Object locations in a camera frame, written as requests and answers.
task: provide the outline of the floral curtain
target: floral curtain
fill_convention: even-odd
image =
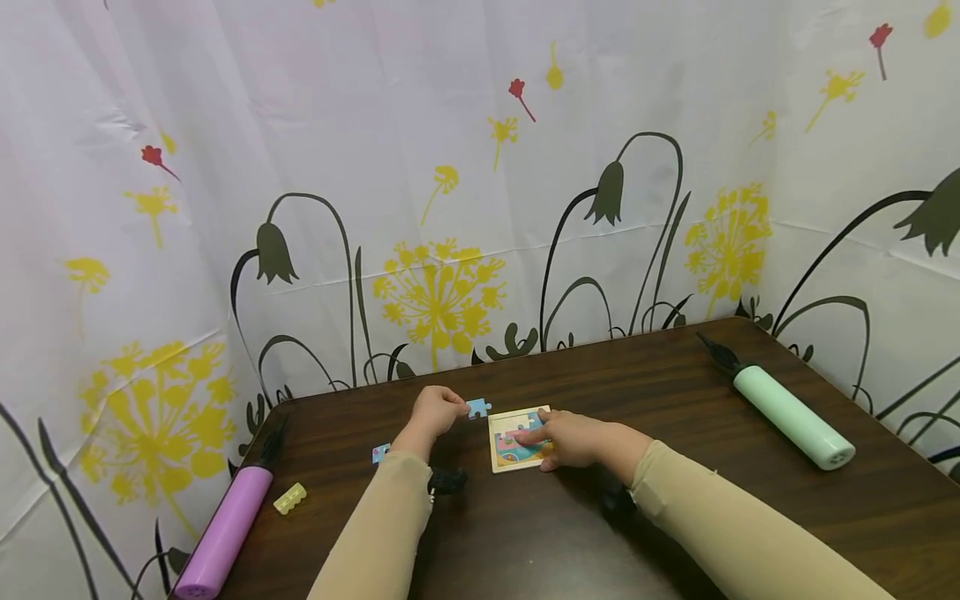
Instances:
[[[162,597],[291,397],[732,314],[960,479],[953,5],[3,3],[9,593]]]

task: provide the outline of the wooden table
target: wooden table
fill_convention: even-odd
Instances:
[[[816,469],[710,363],[698,329],[809,404],[856,445],[853,461],[835,472]],[[223,598],[306,597],[373,477],[371,448],[393,439],[429,384],[485,397],[493,412],[550,404],[627,423],[718,469],[900,600],[960,598],[960,487],[739,318],[281,404],[265,430],[291,416],[286,452]],[[432,462],[467,469],[469,482],[460,496],[438,498],[411,598],[722,597],[642,517],[610,526],[591,471],[493,475],[484,420],[458,423]],[[271,503],[298,481],[309,495],[280,516]]]

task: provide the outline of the jigsaw puzzle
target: jigsaw puzzle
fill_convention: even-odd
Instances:
[[[477,417],[485,419],[487,417],[487,411],[493,408],[484,398],[468,400],[467,406],[470,407],[470,412],[467,414],[470,419],[476,419]]]
[[[383,445],[377,446],[376,448],[373,449],[373,452],[371,452],[371,462],[373,462],[376,465],[377,463],[383,460],[383,457],[386,456],[387,452],[389,451],[390,451],[389,444],[383,444]]]
[[[543,452],[550,448],[550,442],[525,446],[514,439],[520,431],[543,427],[543,422],[537,416],[539,408],[550,410],[549,406],[543,405],[488,416],[491,467],[494,473],[538,467],[543,462]]]

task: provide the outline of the hand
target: hand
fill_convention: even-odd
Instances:
[[[631,486],[639,465],[653,440],[620,423],[609,423],[569,411],[538,410],[543,427],[518,433],[518,444],[533,445],[545,440],[553,451],[540,463],[540,470],[557,467],[589,467],[600,463],[626,486]]]
[[[390,444],[390,451],[412,452],[428,462],[433,443],[467,413],[469,406],[453,390],[439,385],[427,386],[417,396],[413,414]]]
[[[436,440],[450,430],[454,421],[465,417],[470,407],[464,399],[450,388],[440,385],[428,385],[423,388],[407,427],[418,430],[423,435]]]
[[[557,467],[589,467],[599,460],[597,455],[607,423],[577,415],[570,411],[546,411],[542,408],[537,416],[543,427],[516,434],[522,445],[553,442],[553,452],[540,463],[540,470],[549,472]]]

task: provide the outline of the black flower silhouette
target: black flower silhouette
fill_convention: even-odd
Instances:
[[[597,183],[597,193],[593,196],[593,205],[590,206],[590,212],[584,217],[589,219],[594,215],[593,224],[596,225],[600,219],[606,217],[611,225],[616,225],[616,220],[623,221],[620,218],[620,201],[623,197],[623,165],[619,160],[607,165],[600,176],[600,182]]]
[[[260,252],[260,272],[256,278],[260,279],[267,276],[267,283],[279,277],[287,283],[293,283],[293,279],[299,279],[294,271],[294,266],[290,262],[290,250],[287,248],[287,240],[283,237],[283,232],[273,223],[264,223],[256,232],[256,248]]]
[[[910,230],[903,236],[904,240],[922,235],[930,256],[937,246],[942,247],[944,256],[947,255],[950,244],[960,231],[960,169],[947,175],[930,197],[894,228],[908,225]]]

